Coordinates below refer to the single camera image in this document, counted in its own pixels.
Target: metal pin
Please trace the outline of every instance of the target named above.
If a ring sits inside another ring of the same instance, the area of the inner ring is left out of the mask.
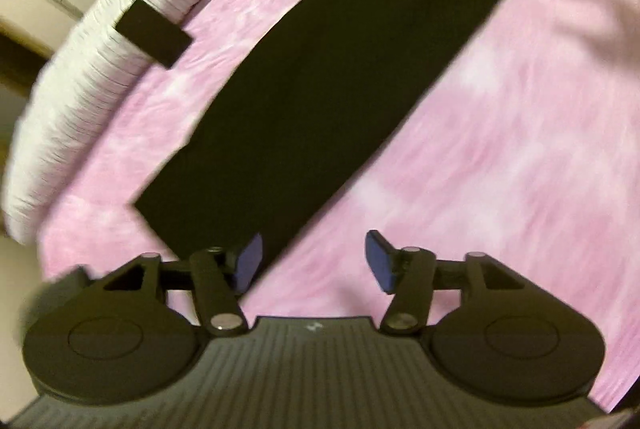
[[[235,330],[242,323],[242,317],[236,314],[218,314],[211,318],[211,325],[218,330]]]
[[[392,330],[410,330],[418,325],[418,319],[408,313],[393,314],[385,321]]]

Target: round black disc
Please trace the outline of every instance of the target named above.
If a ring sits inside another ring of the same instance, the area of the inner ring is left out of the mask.
[[[604,341],[562,303],[526,295],[483,300],[444,317],[430,348],[438,364],[473,393],[507,403],[553,403],[597,376]]]
[[[158,301],[111,295],[90,309],[60,309],[26,334],[24,362],[42,392],[108,405],[173,382],[193,361],[193,326]]]

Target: blue tab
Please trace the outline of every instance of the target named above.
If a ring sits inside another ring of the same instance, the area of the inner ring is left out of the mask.
[[[255,272],[262,261],[262,237],[256,234],[238,256],[236,265],[236,293],[244,294],[251,285]]]
[[[392,271],[392,253],[389,253],[390,245],[385,244],[377,231],[367,232],[365,238],[365,253],[367,255],[367,263],[378,281],[380,288],[385,293],[391,294],[396,290],[396,276]]]

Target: black fabric strip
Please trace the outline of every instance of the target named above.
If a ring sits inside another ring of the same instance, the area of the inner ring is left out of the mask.
[[[302,0],[238,67],[135,207],[180,258],[260,232],[262,273],[497,2]]]
[[[615,408],[613,408],[613,411],[617,412],[622,411],[623,409],[640,409],[640,377],[636,379],[634,384],[626,392],[625,396],[623,396]],[[640,428],[640,413],[634,419]]]

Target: pink tie-dye fabric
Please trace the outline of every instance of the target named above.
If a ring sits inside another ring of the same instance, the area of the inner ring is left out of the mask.
[[[79,264],[102,274],[141,252],[171,257],[129,203],[297,1],[203,2],[186,27],[192,47],[140,80],[50,213],[47,277]],[[389,298],[364,259],[368,229],[446,259],[482,250],[600,327],[607,358],[592,395],[611,408],[640,375],[639,1],[503,0],[382,154],[246,297],[248,316],[379,320]],[[454,305],[437,294],[433,320]]]

